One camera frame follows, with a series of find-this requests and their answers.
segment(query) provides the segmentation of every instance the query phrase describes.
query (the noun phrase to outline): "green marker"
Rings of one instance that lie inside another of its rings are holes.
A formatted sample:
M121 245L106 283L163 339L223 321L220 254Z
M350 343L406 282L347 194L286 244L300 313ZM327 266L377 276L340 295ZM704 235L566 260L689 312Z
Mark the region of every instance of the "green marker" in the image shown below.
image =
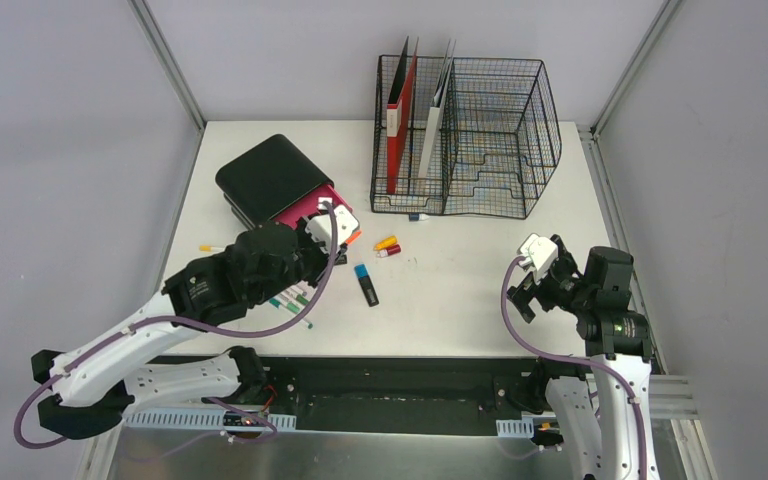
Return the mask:
M279 294L279 296L283 296L283 297L286 298L286 296L283 293ZM299 310L299 307L295 303L288 302L288 301L286 301L284 299L278 300L277 297L276 298L270 298L269 299L269 303L272 306L274 306L275 308L278 308L278 309L280 309L281 307L284 307L284 308L286 308L287 310L289 310L290 312L292 312L295 315L298 315L298 313L301 311L301 310ZM313 324L311 322L307 321L306 318L303 318L302 321L307 324L307 328L308 329L313 328Z
M308 299L304 298L304 297L303 297L303 296L301 296L301 295L296 295L295 299L296 299L296 301L297 301L297 302L301 303L301 304L302 304L302 306L305 306L305 305L307 305L308 303L310 303L310 301L308 301Z

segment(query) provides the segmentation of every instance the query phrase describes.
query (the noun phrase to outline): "blue marker cap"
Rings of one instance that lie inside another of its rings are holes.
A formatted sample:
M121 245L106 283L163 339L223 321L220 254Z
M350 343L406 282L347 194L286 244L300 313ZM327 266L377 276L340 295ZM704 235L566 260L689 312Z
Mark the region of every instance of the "blue marker cap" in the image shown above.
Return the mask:
M356 266L355 267L355 275L358 278L368 277L369 276L369 272L366 271L366 265L361 263L360 265Z

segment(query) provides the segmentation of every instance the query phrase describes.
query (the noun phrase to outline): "wire basket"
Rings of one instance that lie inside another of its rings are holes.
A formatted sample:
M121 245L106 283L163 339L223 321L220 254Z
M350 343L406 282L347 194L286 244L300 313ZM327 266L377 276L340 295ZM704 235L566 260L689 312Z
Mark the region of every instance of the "wire basket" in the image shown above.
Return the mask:
M394 193L387 193L387 97L398 55L378 59L370 204L379 213L526 218L561 156L541 60L455 58L428 175L415 178L441 57L419 57Z

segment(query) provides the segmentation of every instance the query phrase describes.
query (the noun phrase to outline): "black cover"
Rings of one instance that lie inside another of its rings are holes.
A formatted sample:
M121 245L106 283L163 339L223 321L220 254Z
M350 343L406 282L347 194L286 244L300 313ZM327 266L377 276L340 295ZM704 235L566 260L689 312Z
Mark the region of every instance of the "black cover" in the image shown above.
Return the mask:
M237 217L252 228L334 182L287 137L277 134L220 168L216 184Z
M402 55L399 57L399 66L396 67L396 75L393 77L393 87L390 88L390 98L387 103L395 105L399 102L402 95L402 88L405 86L405 75L408 65L408 41L410 37L405 38L405 46L402 47Z
M301 281L316 287L328 265L322 242L278 222L241 233L221 253L190 261L169 277L162 292L175 315L219 326ZM337 250L344 256L345 247Z
M56 395L37 404L40 426L70 440L100 435L119 425L122 412L134 403L125 382L119 382L104 397L89 407L64 407Z

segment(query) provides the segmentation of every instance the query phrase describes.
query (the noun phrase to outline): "red folder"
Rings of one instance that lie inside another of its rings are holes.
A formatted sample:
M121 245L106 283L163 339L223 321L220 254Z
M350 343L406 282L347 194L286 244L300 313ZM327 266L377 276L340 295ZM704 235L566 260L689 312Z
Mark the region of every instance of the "red folder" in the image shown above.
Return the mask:
M396 193L396 183L399 178L399 167L402 164L402 154L405 151L405 140L408 136L410 123L411 102L413 101L413 79L416 76L416 52L419 41L413 50L413 58L405 75L408 40L402 49L402 56L396 68L393 88L387 103L387 193Z

